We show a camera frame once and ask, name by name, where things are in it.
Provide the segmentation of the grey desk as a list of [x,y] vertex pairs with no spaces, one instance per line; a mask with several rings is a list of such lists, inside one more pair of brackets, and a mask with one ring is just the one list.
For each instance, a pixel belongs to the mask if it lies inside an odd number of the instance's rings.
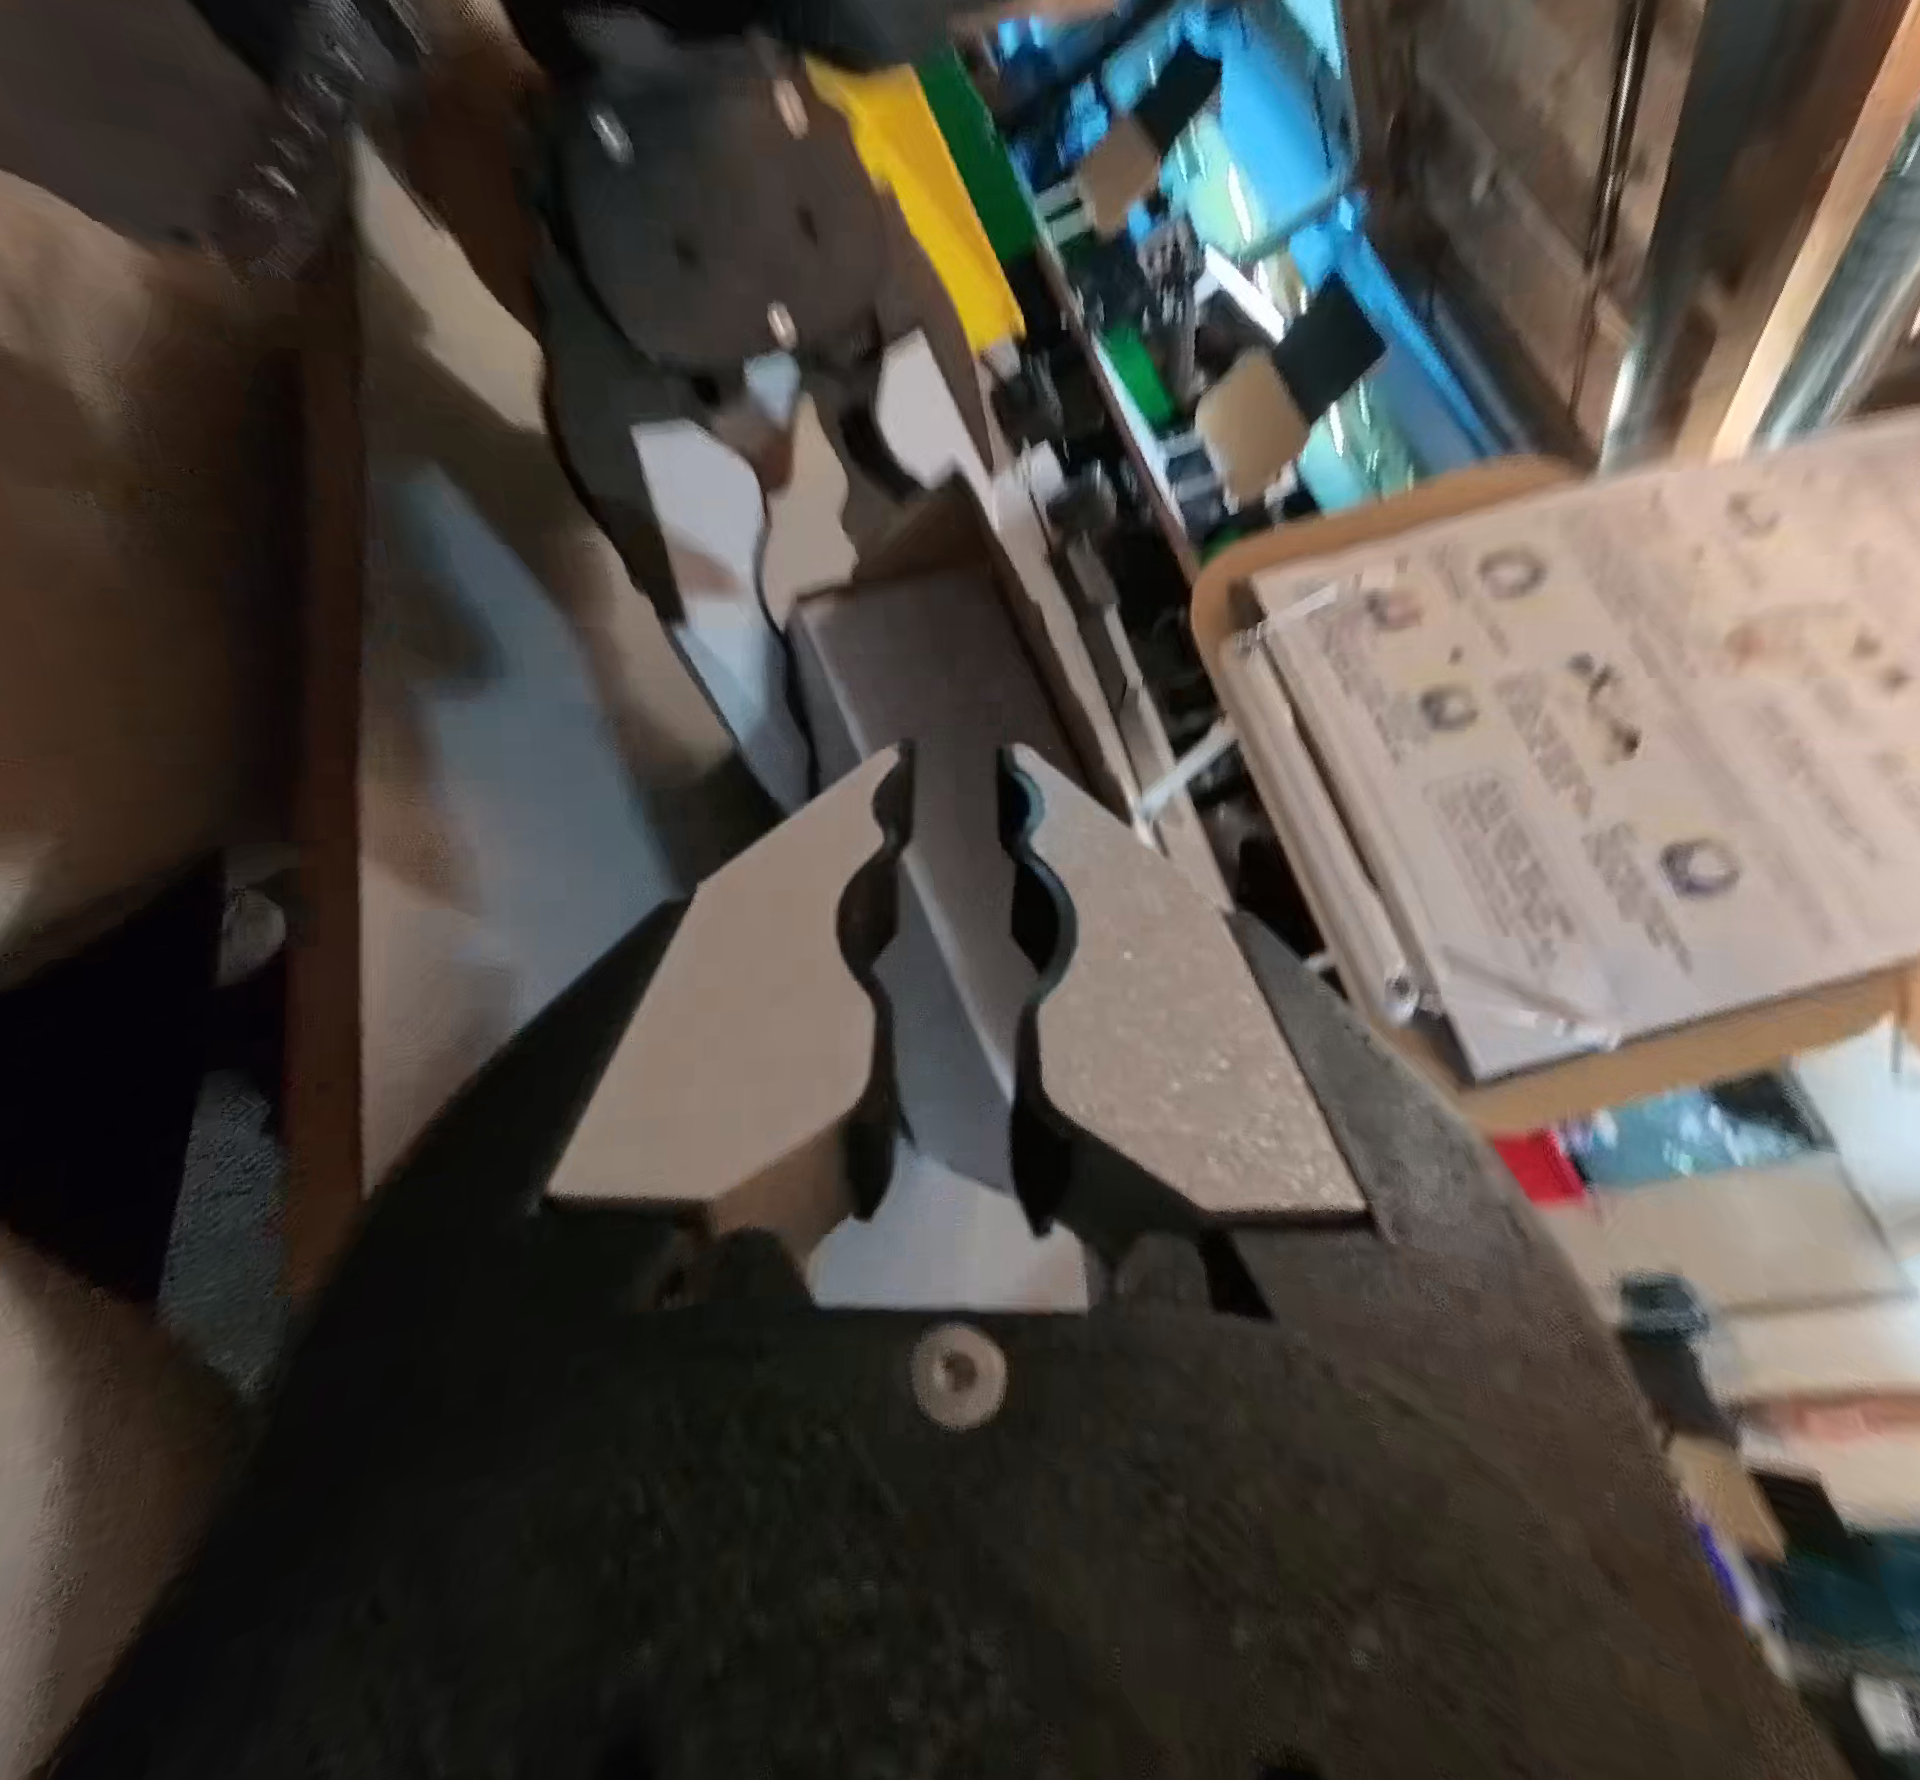
[[[534,347],[373,151],[352,167],[352,395],[371,434],[352,769],[359,1089],[339,1138],[287,1109],[300,1291],[339,1291],[441,1118],[637,929],[795,811],[739,752],[693,746],[693,680],[532,431]],[[577,997],[584,1107],[630,1011]],[[1081,1307],[1084,1236],[934,1164],[897,1109],[892,1187],[775,1236],[827,1306]]]

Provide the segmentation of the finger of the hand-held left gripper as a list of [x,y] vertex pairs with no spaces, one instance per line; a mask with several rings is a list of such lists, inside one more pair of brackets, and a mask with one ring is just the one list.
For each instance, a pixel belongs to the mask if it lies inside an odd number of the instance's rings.
[[789,652],[761,592],[766,510],[744,460],[688,421],[630,433],[679,589],[669,636],[739,756],[779,809],[801,806],[811,752]]
[[923,327],[893,338],[876,356],[814,384],[814,416],[847,483],[839,521],[849,539],[887,539],[908,510],[959,483],[991,513],[991,442],[977,433],[985,411],[975,361],[950,359]]

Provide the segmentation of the red plastic bin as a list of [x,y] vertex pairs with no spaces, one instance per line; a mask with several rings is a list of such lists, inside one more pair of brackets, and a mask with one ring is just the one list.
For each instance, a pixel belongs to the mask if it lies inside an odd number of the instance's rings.
[[1588,1201],[1588,1183],[1553,1126],[1495,1137],[1491,1148],[1534,1206],[1566,1209]]

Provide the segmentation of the green plastic bin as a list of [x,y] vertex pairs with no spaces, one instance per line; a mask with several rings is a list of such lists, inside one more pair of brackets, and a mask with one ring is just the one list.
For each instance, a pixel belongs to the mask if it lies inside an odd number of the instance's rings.
[[1000,266],[1023,261],[1039,243],[1033,199],[966,63],[948,46],[917,75],[991,255]]

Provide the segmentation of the metal ventilation duct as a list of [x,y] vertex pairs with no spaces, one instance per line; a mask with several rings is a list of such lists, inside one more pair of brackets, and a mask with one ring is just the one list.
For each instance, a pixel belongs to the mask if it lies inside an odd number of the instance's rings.
[[1703,0],[1599,468],[1916,400],[1917,0]]

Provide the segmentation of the wooden backing board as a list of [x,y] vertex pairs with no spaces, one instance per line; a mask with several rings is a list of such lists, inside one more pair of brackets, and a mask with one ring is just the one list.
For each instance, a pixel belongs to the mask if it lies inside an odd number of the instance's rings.
[[[1507,456],[1435,476],[1404,495],[1369,500],[1344,515],[1286,521],[1238,538],[1206,558],[1190,580],[1190,641],[1208,683],[1214,686],[1208,662],[1214,648],[1227,634],[1253,625],[1243,596],[1261,571],[1341,556],[1439,521],[1497,513],[1542,492],[1575,490],[1582,483],[1572,464],[1557,457]],[[1299,884],[1295,890],[1317,945],[1326,953],[1304,897]],[[1519,1133],[1656,1093],[1764,1071],[1800,1052],[1863,1035],[1885,1020],[1903,1033],[1916,1033],[1917,972],[1908,962],[1781,1001],[1753,1004],[1724,1018],[1699,1020],[1608,1052],[1577,1052],[1547,1068],[1477,1085],[1457,1071],[1452,1050],[1428,1027],[1381,1027],[1360,1011],[1351,986],[1334,970],[1333,977],[1366,1027],[1484,1137]]]

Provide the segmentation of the yellow plastic bin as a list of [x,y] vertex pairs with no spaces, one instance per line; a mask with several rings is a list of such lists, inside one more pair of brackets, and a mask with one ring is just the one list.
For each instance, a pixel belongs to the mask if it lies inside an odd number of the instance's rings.
[[811,85],[840,114],[877,193],[900,209],[958,313],[969,351],[985,354],[1023,338],[1012,284],[977,220],[966,183],[917,71],[852,74],[805,57]]

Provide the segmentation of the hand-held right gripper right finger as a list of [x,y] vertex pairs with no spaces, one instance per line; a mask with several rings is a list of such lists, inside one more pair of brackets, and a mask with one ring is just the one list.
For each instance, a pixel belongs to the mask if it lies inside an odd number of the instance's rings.
[[1011,1165],[1036,1235],[1348,1227],[1369,1205],[1229,914],[1023,746],[999,752],[1012,936]]

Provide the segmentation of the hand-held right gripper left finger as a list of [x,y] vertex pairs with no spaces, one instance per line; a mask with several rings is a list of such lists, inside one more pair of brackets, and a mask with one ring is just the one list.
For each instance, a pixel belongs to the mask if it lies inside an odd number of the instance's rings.
[[835,1229],[895,1165],[893,1014],[917,760],[897,744],[700,884],[547,1182],[577,1212]]

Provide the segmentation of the white cardboard mailer box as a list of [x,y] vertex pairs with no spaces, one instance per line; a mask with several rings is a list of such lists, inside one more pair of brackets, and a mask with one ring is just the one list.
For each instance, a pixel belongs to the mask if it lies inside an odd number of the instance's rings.
[[897,506],[837,585],[785,622],[825,780],[908,744],[913,806],[880,979],[902,1126],[934,1164],[1012,1194],[1016,1023],[1036,970],[1012,932],[999,756],[1023,746],[1119,819],[1139,790],[1030,506],[1005,539],[991,497],[950,471]]

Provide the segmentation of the person's leg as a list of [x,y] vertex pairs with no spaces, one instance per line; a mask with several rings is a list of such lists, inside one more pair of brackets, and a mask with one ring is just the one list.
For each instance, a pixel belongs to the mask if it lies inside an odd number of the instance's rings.
[[199,1543],[243,1413],[152,1316],[1,1238],[1,1776],[39,1776]]

